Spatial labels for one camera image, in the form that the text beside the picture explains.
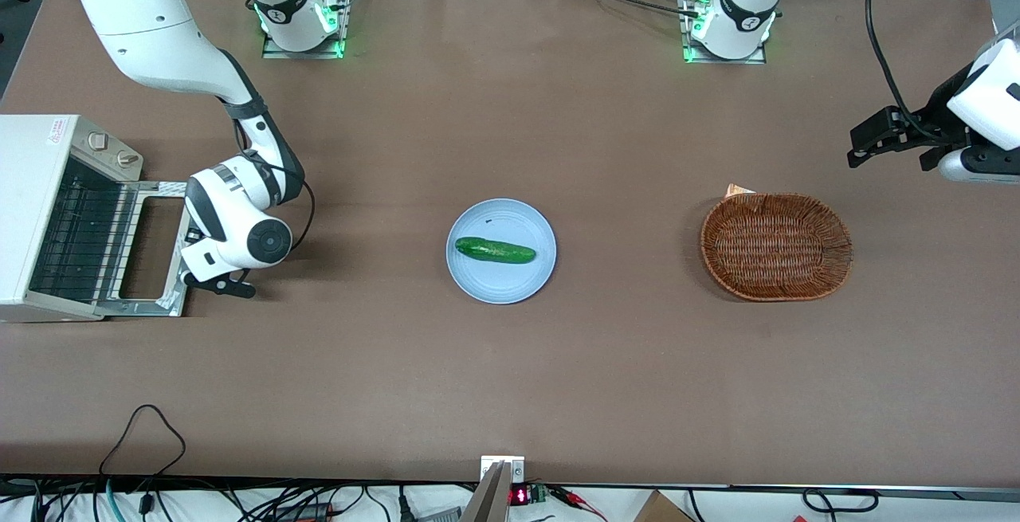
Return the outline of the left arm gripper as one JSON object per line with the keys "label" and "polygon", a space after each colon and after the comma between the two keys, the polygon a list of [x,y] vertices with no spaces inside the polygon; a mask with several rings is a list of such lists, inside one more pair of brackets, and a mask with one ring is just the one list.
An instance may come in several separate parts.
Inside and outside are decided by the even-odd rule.
{"label": "left arm gripper", "polygon": [[846,154],[856,169],[874,156],[918,147],[1019,147],[1018,40],[1003,38],[944,82],[934,108],[882,108],[851,130]]}

